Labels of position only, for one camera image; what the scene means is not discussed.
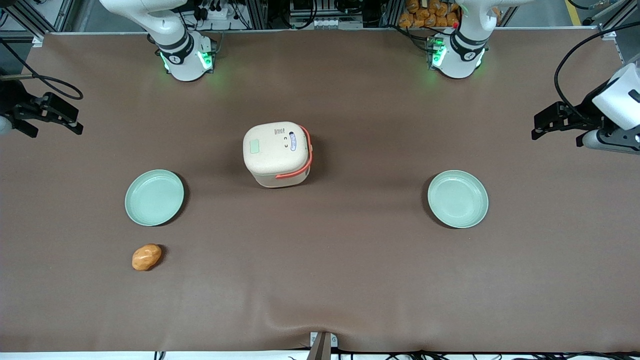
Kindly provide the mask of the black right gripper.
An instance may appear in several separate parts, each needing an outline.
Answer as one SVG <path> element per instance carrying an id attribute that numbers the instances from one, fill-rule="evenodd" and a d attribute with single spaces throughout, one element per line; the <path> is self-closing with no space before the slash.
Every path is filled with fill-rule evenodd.
<path id="1" fill-rule="evenodd" d="M 0 112 L 18 120 L 39 120 L 62 125 L 76 135 L 83 134 L 78 109 L 53 92 L 32 95 L 20 80 L 0 82 Z"/>

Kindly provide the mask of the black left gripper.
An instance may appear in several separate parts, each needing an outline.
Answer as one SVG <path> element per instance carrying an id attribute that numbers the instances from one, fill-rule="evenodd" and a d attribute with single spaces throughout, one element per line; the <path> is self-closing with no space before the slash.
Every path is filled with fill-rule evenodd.
<path id="1" fill-rule="evenodd" d="M 594 104 L 595 97 L 603 92 L 605 88 L 606 86 L 598 86 L 590 91 L 579 105 L 575 106 L 576 117 L 579 118 L 579 130 L 605 130 L 606 133 L 612 133 L 619 128 L 610 117 L 605 115 Z M 535 114 L 531 139 L 537 141 L 547 133 L 575 130 L 577 125 L 574 114 L 574 110 L 562 101 L 549 105 Z"/>

